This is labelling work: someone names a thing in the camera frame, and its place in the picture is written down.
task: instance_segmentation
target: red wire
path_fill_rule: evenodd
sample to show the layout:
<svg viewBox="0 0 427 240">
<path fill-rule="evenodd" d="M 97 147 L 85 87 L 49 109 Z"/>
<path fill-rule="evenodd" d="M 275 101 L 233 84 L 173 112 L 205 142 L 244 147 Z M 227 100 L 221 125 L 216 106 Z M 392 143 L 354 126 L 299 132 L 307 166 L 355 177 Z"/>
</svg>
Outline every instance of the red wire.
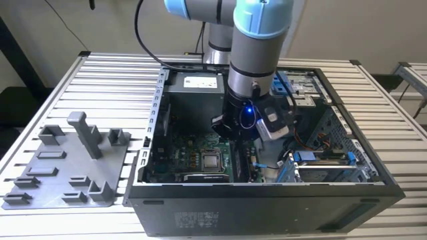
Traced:
<svg viewBox="0 0 427 240">
<path fill-rule="evenodd" d="M 293 135 L 295 135 L 295 140 L 296 140 L 296 142 L 299 143 L 299 145 L 301 145 L 307 150 L 313 151 L 313 149 L 312 149 L 311 147 L 308 147 L 308 146 L 303 143 L 303 141 L 301 141 L 301 139 L 300 139 L 300 136 L 299 136 L 299 133 L 296 132 L 296 127 L 293 127 Z"/>
</svg>

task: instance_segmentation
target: sticker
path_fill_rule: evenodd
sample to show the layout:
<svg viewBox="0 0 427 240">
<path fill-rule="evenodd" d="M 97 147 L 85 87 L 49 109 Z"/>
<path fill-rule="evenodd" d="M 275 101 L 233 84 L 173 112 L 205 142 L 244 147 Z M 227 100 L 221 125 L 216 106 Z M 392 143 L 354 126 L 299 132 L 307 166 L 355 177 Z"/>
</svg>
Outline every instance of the sticker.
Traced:
<svg viewBox="0 0 427 240">
<path fill-rule="evenodd" d="M 293 90 L 303 90 L 304 89 L 304 87 L 300 85 L 292 85 L 292 88 L 293 88 Z"/>
<path fill-rule="evenodd" d="M 216 228 L 220 213 L 217 211 L 175 212 L 175 226 L 180 229 Z"/>
<path fill-rule="evenodd" d="M 184 78 L 184 88 L 216 89 L 216 77 L 187 76 Z"/>
</svg>

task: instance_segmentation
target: white label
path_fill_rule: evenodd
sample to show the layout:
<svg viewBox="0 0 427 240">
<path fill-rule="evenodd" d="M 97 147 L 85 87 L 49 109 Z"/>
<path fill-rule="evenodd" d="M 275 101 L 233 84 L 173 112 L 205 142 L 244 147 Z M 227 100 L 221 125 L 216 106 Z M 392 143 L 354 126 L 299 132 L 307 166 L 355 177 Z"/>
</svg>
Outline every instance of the white label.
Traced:
<svg viewBox="0 0 427 240">
<path fill-rule="evenodd" d="M 300 85 L 292 85 L 292 88 L 293 88 L 293 90 L 303 90 L 304 89 L 304 87 Z"/>
<path fill-rule="evenodd" d="M 216 89 L 216 77 L 187 76 L 184 78 L 184 88 Z"/>
</svg>

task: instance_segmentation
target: metal frame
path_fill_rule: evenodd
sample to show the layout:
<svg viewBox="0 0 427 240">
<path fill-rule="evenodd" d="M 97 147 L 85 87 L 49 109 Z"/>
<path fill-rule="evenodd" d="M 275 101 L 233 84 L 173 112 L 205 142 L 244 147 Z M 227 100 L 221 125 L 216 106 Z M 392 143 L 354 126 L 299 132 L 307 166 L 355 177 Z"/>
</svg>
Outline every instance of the metal frame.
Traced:
<svg viewBox="0 0 427 240">
<path fill-rule="evenodd" d="M 199 56 L 160 56 L 164 61 L 200 62 Z M 370 141 L 376 154 L 404 190 L 406 198 L 392 208 L 370 219 L 348 234 L 304 236 L 245 236 L 233 239 L 331 239 L 384 238 L 419 240 L 427 236 L 427 141 L 426 132 L 411 121 L 411 116 L 376 86 L 364 69 L 348 61 L 281 59 L 284 67 L 320 68 L 344 107 Z M 153 89 L 149 82 L 157 79 L 159 64 L 144 55 L 92 53 L 79 57 L 60 84 L 51 94 L 28 127 L 0 161 L 0 196 L 9 191 L 12 181 L 23 171 L 32 157 L 32 149 L 40 142 L 35 140 L 40 126 L 64 121 L 61 117 L 71 110 L 85 108 L 96 117 L 93 123 L 103 126 L 125 125 L 132 133 L 129 151 L 124 160 L 119 195 L 115 205 L 87 209 L 0 209 L 0 236 L 28 236 L 49 239 L 145 239 L 147 235 L 133 209 L 123 207 L 123 194 L 131 173 L 136 150 L 144 143 L 148 106 L 144 93 Z"/>
<path fill-rule="evenodd" d="M 392 74 L 399 75 L 427 99 L 427 63 L 399 62 Z"/>
</svg>

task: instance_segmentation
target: motherboard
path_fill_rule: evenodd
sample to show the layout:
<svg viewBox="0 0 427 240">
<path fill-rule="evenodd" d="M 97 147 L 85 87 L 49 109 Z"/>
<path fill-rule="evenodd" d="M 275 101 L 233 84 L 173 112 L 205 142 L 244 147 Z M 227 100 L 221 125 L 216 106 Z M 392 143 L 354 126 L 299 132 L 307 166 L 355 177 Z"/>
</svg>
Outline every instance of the motherboard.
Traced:
<svg viewBox="0 0 427 240">
<path fill-rule="evenodd" d="M 151 183 L 233 183 L 233 154 L 231 143 L 216 134 L 172 134 L 168 157 L 152 163 Z M 237 161 L 247 162 L 247 182 L 261 182 L 255 146 L 244 146 L 244 154 Z"/>
</svg>

